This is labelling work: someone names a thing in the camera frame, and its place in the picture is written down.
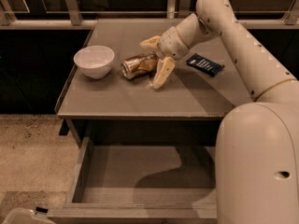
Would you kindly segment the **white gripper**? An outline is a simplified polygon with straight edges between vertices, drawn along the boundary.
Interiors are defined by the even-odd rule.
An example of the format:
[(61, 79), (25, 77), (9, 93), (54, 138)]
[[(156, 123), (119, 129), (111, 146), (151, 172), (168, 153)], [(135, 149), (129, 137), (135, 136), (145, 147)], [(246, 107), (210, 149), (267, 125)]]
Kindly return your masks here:
[(166, 82), (175, 68), (175, 60), (180, 60), (189, 52), (175, 27), (170, 27), (161, 36), (156, 35), (143, 40), (140, 47), (146, 50), (160, 50), (164, 56), (169, 56), (157, 63), (156, 74), (152, 82), (154, 89), (160, 89)]

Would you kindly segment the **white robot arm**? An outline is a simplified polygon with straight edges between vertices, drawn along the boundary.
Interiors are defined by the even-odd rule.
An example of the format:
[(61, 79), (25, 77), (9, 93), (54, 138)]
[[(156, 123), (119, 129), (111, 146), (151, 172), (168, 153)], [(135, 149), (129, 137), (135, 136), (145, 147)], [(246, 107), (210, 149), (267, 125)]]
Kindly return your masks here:
[(177, 60), (214, 37), (251, 97), (217, 134), (217, 222), (299, 224), (299, 81), (237, 20), (229, 0), (197, 0), (195, 13), (141, 42), (162, 57), (152, 86), (162, 87)]

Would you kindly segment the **white robot base corner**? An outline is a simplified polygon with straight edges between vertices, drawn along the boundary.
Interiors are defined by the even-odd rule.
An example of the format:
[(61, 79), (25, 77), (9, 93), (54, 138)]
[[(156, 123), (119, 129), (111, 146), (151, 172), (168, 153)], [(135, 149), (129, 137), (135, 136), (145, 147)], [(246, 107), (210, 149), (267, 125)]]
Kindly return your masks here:
[(47, 213), (45, 208), (31, 210), (18, 207), (7, 214), (2, 224), (56, 224), (47, 218)]

